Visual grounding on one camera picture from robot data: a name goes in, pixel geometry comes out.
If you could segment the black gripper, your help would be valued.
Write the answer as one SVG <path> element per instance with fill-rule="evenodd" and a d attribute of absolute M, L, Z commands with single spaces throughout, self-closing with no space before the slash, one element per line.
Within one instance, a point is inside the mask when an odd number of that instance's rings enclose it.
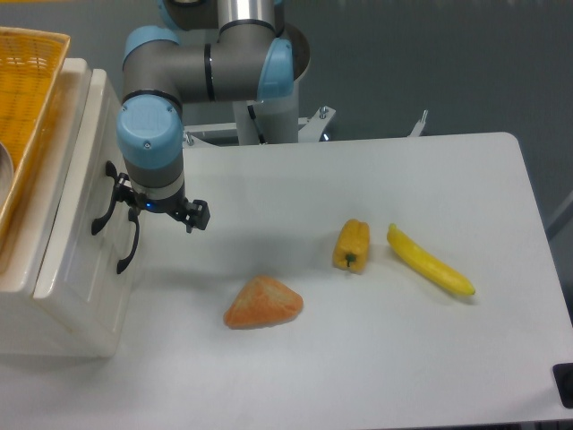
<path fill-rule="evenodd" d="M 129 176 L 120 173 L 115 179 L 111 193 L 110 207 L 118 202 L 126 203 L 136 215 L 142 211 L 167 214 L 185 225 L 185 231 L 204 231 L 210 222 L 210 208 L 203 200 L 190 202 L 185 198 L 184 182 L 173 182 L 160 188 L 149 188 L 130 182 Z"/>

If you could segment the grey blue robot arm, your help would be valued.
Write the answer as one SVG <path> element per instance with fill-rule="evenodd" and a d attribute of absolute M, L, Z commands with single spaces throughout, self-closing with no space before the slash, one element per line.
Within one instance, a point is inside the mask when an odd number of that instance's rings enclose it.
<path fill-rule="evenodd" d="M 281 1 L 162 1 L 159 9 L 164 27 L 140 27 L 126 40 L 116 120 L 126 170 L 106 166 L 111 201 L 127 204 L 131 222 L 148 211 L 205 229 L 208 205 L 185 196 L 184 106 L 232 102 L 241 142 L 296 142 L 308 47 Z"/>

